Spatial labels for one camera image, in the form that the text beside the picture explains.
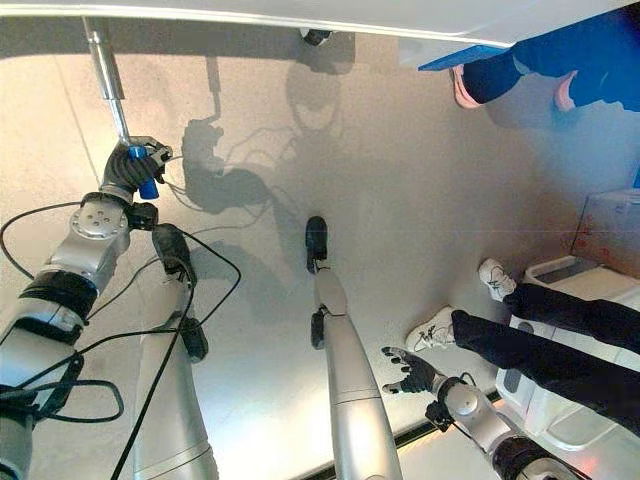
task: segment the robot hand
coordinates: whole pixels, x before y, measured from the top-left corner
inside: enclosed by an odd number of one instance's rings
[[[401,381],[382,387],[386,393],[419,393],[434,391],[434,382],[438,377],[444,377],[430,363],[406,350],[395,347],[383,347],[382,353],[391,357],[391,363],[403,365],[400,370],[408,373]]]
[[[130,144],[119,142],[107,161],[104,183],[116,185],[130,193],[138,190],[149,179],[164,183],[162,174],[171,159],[171,147],[151,137],[130,137]]]

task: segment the metal pole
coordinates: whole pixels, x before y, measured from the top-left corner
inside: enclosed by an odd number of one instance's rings
[[[93,65],[100,83],[100,93],[102,98],[109,103],[113,122],[120,140],[125,145],[129,145],[131,143],[129,129],[127,128],[127,121],[120,103],[120,100],[124,99],[124,92],[122,91],[122,83],[120,83],[118,65],[109,41],[107,23],[103,18],[85,17],[82,21],[91,57],[93,58]]]

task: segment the person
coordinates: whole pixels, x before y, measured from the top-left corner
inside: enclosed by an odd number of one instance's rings
[[[477,108],[532,72],[562,77],[554,100],[561,111],[598,100],[640,112],[640,2],[538,37],[505,53],[451,69],[454,97]]]
[[[478,274],[491,297],[519,318],[589,335],[640,354],[640,312],[632,308],[516,283],[494,259],[483,262]],[[540,387],[584,405],[640,437],[640,372],[451,307],[440,310],[407,337],[407,348],[412,352],[454,343],[500,368],[519,370]]]

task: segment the black pants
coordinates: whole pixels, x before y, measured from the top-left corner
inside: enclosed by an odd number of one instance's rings
[[[517,317],[590,335],[640,354],[640,312],[606,300],[587,302],[521,284],[504,298]],[[640,372],[507,325],[451,315],[456,344],[500,368],[515,368],[540,387],[580,403],[640,436]]]

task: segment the blue object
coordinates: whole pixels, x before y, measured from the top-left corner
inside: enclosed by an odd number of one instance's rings
[[[474,45],[473,47],[465,48],[459,52],[452,53],[445,57],[434,60],[433,62],[426,63],[418,67],[418,70],[423,72],[425,70],[444,70],[446,68],[455,67],[456,65],[475,62],[476,60],[483,60],[485,58],[493,57],[494,55],[500,55],[501,53],[509,50],[508,48],[491,47],[489,45]]]
[[[131,157],[131,160],[135,162],[136,158],[144,158],[147,156],[147,149],[137,145],[129,147],[129,156]],[[153,178],[150,178],[140,185],[138,192],[140,193],[140,198],[143,200],[153,200],[160,196],[158,193],[158,187],[156,186],[156,182]]]

